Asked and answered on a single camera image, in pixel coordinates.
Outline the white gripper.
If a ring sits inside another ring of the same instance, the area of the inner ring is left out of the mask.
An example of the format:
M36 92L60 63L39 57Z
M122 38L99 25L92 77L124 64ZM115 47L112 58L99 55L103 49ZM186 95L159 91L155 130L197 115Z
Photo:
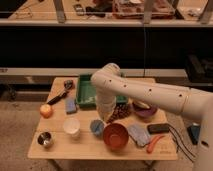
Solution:
M107 122L108 116L111 115L116 106L115 96L96 96L96 108L102 121Z

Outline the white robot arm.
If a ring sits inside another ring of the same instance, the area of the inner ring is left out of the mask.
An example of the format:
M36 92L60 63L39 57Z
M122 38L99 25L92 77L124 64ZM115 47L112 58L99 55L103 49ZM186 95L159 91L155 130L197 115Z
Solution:
M213 171L213 93L194 88L129 80L109 63L91 76L99 116L107 120L122 95L200 123L193 171Z

